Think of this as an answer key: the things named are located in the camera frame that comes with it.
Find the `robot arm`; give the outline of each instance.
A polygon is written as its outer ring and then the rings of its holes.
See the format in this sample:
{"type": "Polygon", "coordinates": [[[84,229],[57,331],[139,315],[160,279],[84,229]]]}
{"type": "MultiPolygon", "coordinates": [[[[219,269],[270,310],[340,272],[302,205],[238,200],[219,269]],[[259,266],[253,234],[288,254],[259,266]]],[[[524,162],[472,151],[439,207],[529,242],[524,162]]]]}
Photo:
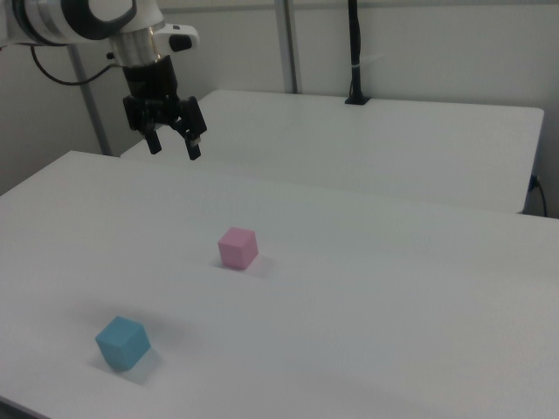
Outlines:
{"type": "Polygon", "coordinates": [[[130,128],[152,154],[156,128],[169,125],[185,140],[191,160],[206,131],[197,101],[180,100],[170,55],[195,48],[191,26],[165,24],[155,0],[0,0],[0,48],[10,44],[64,46],[108,39],[131,94],[124,99],[130,128]]]}

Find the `cube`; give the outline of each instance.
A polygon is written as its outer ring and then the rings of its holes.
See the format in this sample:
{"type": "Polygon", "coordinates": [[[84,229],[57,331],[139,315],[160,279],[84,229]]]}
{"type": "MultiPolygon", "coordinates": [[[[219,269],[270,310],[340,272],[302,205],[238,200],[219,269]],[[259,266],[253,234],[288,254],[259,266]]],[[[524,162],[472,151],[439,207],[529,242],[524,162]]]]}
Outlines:
{"type": "Polygon", "coordinates": [[[252,230],[231,227],[218,242],[224,266],[244,270],[259,254],[256,234],[252,230]]]}
{"type": "Polygon", "coordinates": [[[109,366],[119,371],[128,371],[151,347],[141,323],[115,317],[95,337],[103,358],[109,366]]]}

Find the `pink cube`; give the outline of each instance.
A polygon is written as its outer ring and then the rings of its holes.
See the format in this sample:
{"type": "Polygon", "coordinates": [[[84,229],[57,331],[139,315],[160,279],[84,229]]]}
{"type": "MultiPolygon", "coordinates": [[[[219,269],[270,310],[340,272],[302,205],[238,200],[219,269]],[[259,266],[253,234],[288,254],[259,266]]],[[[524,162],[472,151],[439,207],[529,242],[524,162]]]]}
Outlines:
{"type": "Polygon", "coordinates": [[[252,230],[231,227],[217,243],[221,262],[233,269],[246,269],[259,254],[256,234],[252,230]]]}

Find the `white tabletop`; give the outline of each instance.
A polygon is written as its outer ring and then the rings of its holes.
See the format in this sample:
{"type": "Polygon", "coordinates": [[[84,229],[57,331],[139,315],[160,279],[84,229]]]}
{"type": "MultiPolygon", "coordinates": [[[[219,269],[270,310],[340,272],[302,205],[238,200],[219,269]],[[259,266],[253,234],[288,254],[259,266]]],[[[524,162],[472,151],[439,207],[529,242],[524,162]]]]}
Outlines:
{"type": "Polygon", "coordinates": [[[122,157],[226,174],[514,213],[524,208],[543,111],[525,107],[217,91],[194,164],[159,130],[122,157]]]}
{"type": "Polygon", "coordinates": [[[70,153],[0,197],[0,396],[57,419],[548,419],[555,220],[70,153]],[[256,230],[245,272],[220,266],[256,230]],[[125,374],[116,315],[153,349],[125,374]]]}

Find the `white table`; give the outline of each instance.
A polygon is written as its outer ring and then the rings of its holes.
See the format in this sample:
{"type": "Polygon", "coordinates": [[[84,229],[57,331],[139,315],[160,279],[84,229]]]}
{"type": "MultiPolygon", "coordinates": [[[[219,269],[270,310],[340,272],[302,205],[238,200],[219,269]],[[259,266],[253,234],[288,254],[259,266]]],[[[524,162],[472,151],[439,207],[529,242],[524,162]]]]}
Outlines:
{"type": "Polygon", "coordinates": [[[123,158],[272,181],[520,212],[542,127],[534,108],[217,91],[200,101],[202,158],[159,130],[123,158]]]}
{"type": "Polygon", "coordinates": [[[70,153],[0,197],[0,396],[57,419],[548,419],[559,223],[70,153]],[[245,272],[218,262],[255,229],[245,272]],[[108,369],[116,315],[153,350],[108,369]]]}

